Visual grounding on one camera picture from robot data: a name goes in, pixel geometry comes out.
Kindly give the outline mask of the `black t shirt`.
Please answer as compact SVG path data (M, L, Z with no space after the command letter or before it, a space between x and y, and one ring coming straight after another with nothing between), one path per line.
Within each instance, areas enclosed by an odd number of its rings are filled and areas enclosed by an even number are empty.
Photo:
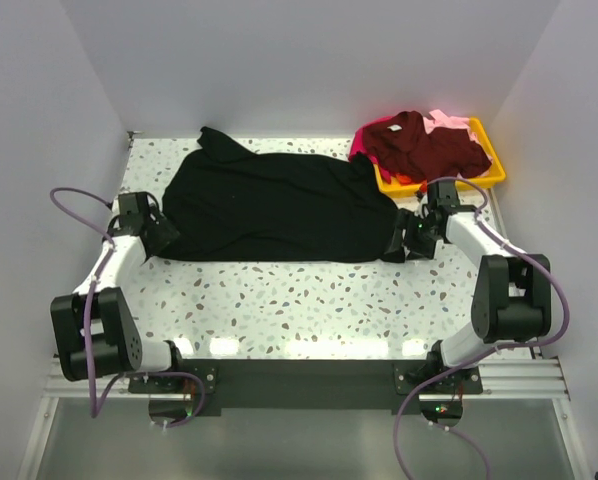
M255 153L204 127L165 189L177 261L383 261L399 210L369 159Z

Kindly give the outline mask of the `magenta t shirt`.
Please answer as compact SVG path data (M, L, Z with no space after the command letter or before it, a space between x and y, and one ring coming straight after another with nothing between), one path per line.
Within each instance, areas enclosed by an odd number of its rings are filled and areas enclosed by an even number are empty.
M390 152L389 126L393 119L393 116L382 117L360 127L353 136L349 157L364 154L375 164L384 161Z

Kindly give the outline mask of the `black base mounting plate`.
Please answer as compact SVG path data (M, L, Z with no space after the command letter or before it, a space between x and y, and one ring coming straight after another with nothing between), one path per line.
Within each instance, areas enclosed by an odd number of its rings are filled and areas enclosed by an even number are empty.
M430 369L424 360L186 359L180 370L202 380L201 412L224 409L389 410Z

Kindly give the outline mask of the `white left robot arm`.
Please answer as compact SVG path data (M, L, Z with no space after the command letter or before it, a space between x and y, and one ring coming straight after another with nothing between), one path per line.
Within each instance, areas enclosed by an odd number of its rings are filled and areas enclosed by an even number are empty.
M63 375L75 382L151 372L156 386L175 392L186 380L181 355L171 341L141 338L124 288L179 233L148 192L120 194L108 207L112 218L95 266L72 293L50 305Z

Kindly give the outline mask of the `orange red garment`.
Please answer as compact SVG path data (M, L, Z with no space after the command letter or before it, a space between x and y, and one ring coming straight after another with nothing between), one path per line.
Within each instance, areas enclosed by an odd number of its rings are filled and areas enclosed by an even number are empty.
M409 176L405 175L405 174L400 174L397 173L394 175L394 179L396 180L396 182L399 185L415 185L415 184L421 184L421 185L425 185L427 184L426 180L414 180L412 178L410 178Z

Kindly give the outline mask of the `aluminium frame rail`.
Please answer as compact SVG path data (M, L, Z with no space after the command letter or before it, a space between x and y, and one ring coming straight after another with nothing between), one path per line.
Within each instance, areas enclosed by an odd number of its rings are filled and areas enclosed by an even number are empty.
M569 399L558 360L489 358L478 365L483 395L493 399ZM51 362L42 396L46 398L89 398L87 381L70 382L58 360Z

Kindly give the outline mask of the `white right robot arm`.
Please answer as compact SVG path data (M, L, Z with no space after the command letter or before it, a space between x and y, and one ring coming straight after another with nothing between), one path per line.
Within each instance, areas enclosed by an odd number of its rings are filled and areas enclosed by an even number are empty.
M482 211L461 203L456 182L442 177L427 184L415 211L399 211L390 243L408 260L432 260L439 242L460 249L477 267L470 321L457 333L436 342L416 377L438 393L460 380L460 369L473 367L478 356L507 343L525 343L551 328L550 263L510 244L486 224Z

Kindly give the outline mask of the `light pink t shirt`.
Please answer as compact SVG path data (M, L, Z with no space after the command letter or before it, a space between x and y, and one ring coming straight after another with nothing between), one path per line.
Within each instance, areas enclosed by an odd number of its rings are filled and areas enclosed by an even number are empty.
M425 132L427 134L430 134L433 130L437 128L465 130L472 142L481 146L482 149L485 149L485 147L479 140L477 133L470 126L469 117L447 115L442 110L435 109L430 111L427 115L423 116L423 124Z

